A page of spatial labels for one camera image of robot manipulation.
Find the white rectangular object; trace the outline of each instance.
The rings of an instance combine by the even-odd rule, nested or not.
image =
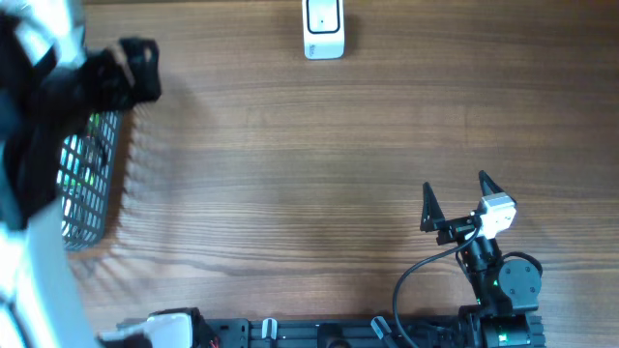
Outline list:
[[[303,0],[303,42],[308,59],[344,54],[343,0]]]

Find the plastic basket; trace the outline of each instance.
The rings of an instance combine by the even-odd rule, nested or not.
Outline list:
[[[67,250],[91,247],[103,237],[121,123],[117,112],[93,114],[86,134],[70,136],[62,145],[56,184],[62,196],[61,230]]]

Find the wooden table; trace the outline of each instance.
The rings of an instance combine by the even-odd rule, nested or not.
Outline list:
[[[72,269],[95,329],[391,312],[422,183],[448,217],[485,169],[518,200],[499,236],[544,266],[549,347],[619,342],[619,11],[600,1],[347,0],[346,53],[303,54],[300,1],[99,4],[88,43],[159,42],[164,95],[125,120],[107,238]],[[455,260],[403,313],[475,302]]]

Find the wood grain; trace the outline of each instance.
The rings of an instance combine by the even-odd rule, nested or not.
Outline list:
[[[619,341],[619,11],[605,2],[347,1],[346,54],[310,62],[297,1],[93,5],[88,44],[155,38],[164,95],[125,120],[107,237],[73,255],[97,330],[390,312],[431,181],[448,217],[485,169],[519,203],[499,237],[545,265],[549,347]],[[452,258],[404,313],[475,302]]]

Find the mesh basket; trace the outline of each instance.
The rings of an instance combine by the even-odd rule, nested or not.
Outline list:
[[[65,249],[91,247],[103,236],[121,122],[119,113],[94,114],[85,135],[72,135],[62,145],[56,184],[62,196]]]

